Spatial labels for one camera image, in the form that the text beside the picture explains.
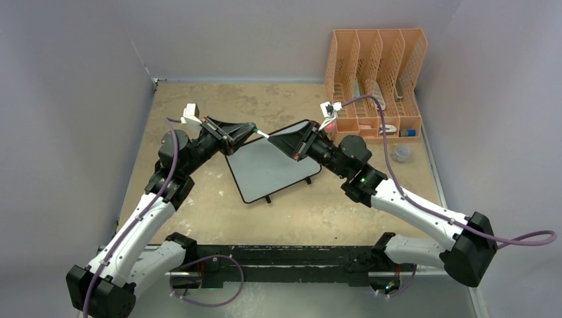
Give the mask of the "white green whiteboard marker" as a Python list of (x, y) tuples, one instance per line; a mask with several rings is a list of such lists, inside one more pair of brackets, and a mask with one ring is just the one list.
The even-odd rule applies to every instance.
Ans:
[(269, 134), (266, 134), (265, 132), (261, 131), (261, 130), (258, 129), (258, 128), (255, 128), (253, 131), (254, 131), (254, 133), (260, 135), (261, 137), (263, 137), (263, 138), (265, 138), (265, 139), (269, 139), (269, 138), (270, 138), (270, 135), (269, 135)]

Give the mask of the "white whiteboard black frame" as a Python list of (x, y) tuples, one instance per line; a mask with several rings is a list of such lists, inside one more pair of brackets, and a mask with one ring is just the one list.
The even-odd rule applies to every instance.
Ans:
[(297, 162), (263, 136), (244, 143), (225, 160), (246, 204), (261, 199), (270, 203), (273, 193), (302, 181), (311, 184), (311, 177), (321, 171), (314, 160), (306, 158)]

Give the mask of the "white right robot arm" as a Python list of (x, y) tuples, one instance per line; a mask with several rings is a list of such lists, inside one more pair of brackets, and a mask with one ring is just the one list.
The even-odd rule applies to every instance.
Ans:
[(311, 158), (344, 179), (341, 188), (351, 201), (389, 213), (429, 235), (383, 239), (372, 252), (377, 268), (419, 264), (440, 268), (464, 286), (480, 285), (498, 250), (487, 216), (448, 210), (398, 186), (368, 163), (372, 153), (361, 136), (348, 135), (335, 144), (317, 122), (308, 121), (297, 131), (273, 134), (267, 140), (291, 159)]

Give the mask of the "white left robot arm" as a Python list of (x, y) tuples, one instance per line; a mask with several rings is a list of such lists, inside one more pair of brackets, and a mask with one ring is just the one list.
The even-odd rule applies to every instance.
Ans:
[(128, 317), (137, 298), (170, 270), (210, 270), (222, 254), (200, 256), (197, 242), (172, 233), (152, 254), (145, 247), (194, 187), (192, 174), (218, 152), (235, 153), (256, 132), (254, 123), (225, 123), (210, 117), (195, 120), (199, 135), (190, 139), (166, 119), (153, 175), (122, 228), (89, 263), (73, 266), (66, 275), (72, 305), (84, 317)]

